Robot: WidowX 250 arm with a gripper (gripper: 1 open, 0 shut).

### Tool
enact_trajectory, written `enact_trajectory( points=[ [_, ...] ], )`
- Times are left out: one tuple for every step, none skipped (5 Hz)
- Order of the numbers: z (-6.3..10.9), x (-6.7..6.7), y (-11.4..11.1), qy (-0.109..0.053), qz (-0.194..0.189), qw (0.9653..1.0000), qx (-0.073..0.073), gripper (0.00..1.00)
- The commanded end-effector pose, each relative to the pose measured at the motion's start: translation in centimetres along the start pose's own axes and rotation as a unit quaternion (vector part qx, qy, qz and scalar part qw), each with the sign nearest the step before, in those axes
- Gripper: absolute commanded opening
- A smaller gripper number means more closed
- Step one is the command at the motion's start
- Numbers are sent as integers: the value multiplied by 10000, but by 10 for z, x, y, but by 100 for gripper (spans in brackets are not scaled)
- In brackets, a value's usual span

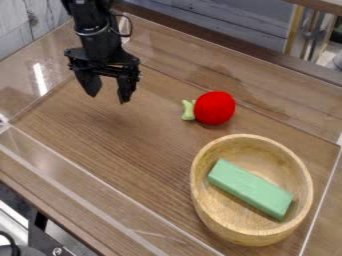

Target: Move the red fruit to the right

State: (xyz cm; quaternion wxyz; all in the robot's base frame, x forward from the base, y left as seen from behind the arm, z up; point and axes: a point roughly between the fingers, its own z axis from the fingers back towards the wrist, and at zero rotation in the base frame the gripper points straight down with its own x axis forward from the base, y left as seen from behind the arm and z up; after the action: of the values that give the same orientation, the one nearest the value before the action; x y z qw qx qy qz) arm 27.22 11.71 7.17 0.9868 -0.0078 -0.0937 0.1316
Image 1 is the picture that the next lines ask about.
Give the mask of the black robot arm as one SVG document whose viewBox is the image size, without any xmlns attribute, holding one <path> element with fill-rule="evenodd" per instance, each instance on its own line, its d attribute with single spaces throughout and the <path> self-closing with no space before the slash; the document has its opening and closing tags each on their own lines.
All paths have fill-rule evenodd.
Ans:
<svg viewBox="0 0 342 256">
<path fill-rule="evenodd" d="M 117 82 L 117 98 L 121 104 L 130 100 L 140 80 L 140 60 L 122 48 L 122 37 L 130 32 L 118 31 L 110 9 L 113 0 L 59 0 L 68 15 L 73 18 L 74 34 L 81 46 L 63 50 L 68 67 L 85 93 L 94 97 L 101 89 L 101 76 L 113 77 Z"/>
</svg>

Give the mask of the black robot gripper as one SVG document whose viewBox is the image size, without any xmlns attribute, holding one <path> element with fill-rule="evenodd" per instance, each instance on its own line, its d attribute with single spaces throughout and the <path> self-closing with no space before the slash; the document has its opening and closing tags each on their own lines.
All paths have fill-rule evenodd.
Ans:
<svg viewBox="0 0 342 256">
<path fill-rule="evenodd" d="M 97 95 L 100 76 L 113 77 L 117 78 L 118 101 L 126 103 L 140 80 L 138 58 L 122 49 L 120 34 L 112 28 L 94 33 L 77 32 L 77 36 L 81 46 L 68 48 L 63 55 L 86 95 Z"/>
</svg>

